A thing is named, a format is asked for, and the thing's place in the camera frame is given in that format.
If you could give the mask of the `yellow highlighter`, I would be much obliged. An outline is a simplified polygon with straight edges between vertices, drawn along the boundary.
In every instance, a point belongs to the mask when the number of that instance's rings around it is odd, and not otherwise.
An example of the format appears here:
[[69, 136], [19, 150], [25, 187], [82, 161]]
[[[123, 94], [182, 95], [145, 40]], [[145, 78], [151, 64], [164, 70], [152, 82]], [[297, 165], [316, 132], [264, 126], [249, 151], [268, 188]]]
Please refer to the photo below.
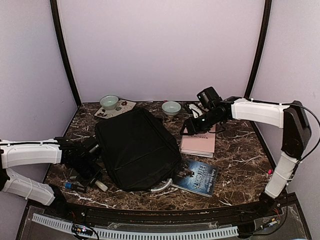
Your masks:
[[100, 188], [103, 192], [106, 192], [106, 191], [108, 190], [108, 187], [107, 187], [104, 183], [102, 183], [101, 181], [99, 181], [99, 180], [97, 180], [97, 181], [95, 182], [95, 185], [96, 185], [98, 188]]

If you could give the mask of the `black student bag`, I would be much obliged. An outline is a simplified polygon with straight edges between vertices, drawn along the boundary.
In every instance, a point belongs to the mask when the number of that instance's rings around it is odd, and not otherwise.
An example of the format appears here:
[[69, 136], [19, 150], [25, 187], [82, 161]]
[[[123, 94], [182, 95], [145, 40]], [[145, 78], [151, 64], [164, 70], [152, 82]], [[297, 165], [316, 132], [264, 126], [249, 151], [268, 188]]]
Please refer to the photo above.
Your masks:
[[105, 119], [94, 131], [106, 171], [123, 191], [148, 191], [182, 162], [176, 138], [143, 107]]

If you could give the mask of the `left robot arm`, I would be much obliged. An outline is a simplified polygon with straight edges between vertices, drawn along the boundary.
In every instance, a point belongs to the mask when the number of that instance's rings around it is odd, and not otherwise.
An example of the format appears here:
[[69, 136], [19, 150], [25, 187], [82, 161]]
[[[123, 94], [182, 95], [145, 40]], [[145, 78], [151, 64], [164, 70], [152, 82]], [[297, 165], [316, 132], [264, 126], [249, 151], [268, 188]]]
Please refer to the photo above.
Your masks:
[[60, 218], [67, 218], [70, 206], [59, 187], [34, 181], [13, 170], [14, 167], [37, 164], [62, 164], [78, 174], [78, 182], [86, 186], [98, 186], [106, 191], [102, 183], [101, 167], [95, 162], [99, 156], [99, 145], [94, 138], [84, 143], [73, 142], [64, 137], [42, 141], [0, 142], [0, 190], [33, 200], [51, 210]]

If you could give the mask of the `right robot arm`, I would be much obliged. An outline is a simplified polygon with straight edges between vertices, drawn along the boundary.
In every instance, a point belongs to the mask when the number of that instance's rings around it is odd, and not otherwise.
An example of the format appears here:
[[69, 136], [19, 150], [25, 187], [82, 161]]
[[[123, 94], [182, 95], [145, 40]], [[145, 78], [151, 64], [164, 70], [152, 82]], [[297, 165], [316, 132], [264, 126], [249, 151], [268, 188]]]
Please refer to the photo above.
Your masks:
[[275, 208], [272, 199], [276, 199], [292, 180], [311, 138], [312, 130], [306, 108], [300, 101], [270, 103], [236, 96], [210, 103], [206, 108], [207, 112], [202, 115], [184, 121], [181, 135], [202, 134], [213, 125], [228, 120], [251, 121], [282, 130], [280, 157], [263, 192], [268, 197], [255, 205], [255, 213], [266, 217]]

